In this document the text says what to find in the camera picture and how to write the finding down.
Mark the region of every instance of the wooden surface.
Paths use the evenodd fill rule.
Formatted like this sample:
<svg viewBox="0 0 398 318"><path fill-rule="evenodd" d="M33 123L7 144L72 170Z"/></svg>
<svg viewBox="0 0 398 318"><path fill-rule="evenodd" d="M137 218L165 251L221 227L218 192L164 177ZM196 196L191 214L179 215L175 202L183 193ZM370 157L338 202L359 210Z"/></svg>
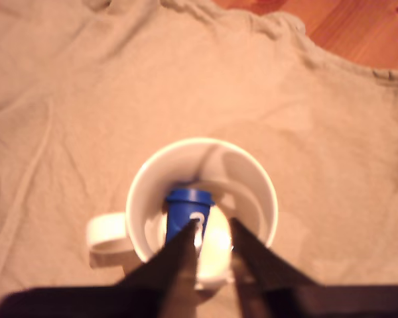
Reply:
<svg viewBox="0 0 398 318"><path fill-rule="evenodd" d="M214 0L259 15L286 11L320 47L373 68L398 68L398 0Z"/></svg>

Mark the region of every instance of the number on cup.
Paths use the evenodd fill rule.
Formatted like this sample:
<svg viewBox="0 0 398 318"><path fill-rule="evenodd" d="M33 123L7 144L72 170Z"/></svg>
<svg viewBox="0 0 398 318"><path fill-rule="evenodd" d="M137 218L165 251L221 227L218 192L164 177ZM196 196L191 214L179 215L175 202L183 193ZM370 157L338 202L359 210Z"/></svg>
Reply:
<svg viewBox="0 0 398 318"><path fill-rule="evenodd" d="M194 235L194 247L199 248L202 245L202 231L204 230L205 216L201 212L190 214L190 220L199 220L196 224L196 234Z"/></svg>

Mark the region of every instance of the blue plastic cup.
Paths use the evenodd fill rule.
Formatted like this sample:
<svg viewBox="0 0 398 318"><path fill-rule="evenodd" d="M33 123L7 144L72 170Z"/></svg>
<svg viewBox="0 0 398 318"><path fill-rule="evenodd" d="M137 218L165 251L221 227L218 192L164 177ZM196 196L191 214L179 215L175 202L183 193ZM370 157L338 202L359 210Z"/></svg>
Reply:
<svg viewBox="0 0 398 318"><path fill-rule="evenodd" d="M191 219L199 219L203 240L210 209L215 204L211 193L197 189L175 189L166 197L166 202L168 202L168 219L165 244L172 240Z"/></svg>

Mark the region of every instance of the beige t-shirt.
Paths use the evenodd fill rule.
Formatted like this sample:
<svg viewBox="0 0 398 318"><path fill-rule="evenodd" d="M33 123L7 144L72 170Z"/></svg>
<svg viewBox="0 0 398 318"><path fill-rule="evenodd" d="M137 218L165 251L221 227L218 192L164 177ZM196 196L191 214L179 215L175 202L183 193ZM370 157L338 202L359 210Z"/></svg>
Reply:
<svg viewBox="0 0 398 318"><path fill-rule="evenodd" d="M190 136L230 141L279 198L273 250L323 284L398 284L398 71L316 47L286 13L210 0L0 2L0 298L110 284L93 216ZM239 315L232 286L199 316Z"/></svg>

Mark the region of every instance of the white mug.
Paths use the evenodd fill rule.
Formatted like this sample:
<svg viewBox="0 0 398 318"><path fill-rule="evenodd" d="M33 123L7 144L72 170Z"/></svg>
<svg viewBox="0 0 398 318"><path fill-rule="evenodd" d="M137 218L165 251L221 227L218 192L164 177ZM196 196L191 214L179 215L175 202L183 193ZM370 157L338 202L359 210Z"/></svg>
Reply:
<svg viewBox="0 0 398 318"><path fill-rule="evenodd" d="M175 187L211 192L211 208L198 260L196 289L232 282L231 237L227 219L237 217L270 246L277 227L277 197L271 180L252 155L212 138L189 138L152 155L129 189L125 212L96 217L87 226L92 252L132 250L147 262L165 242L165 197Z"/></svg>

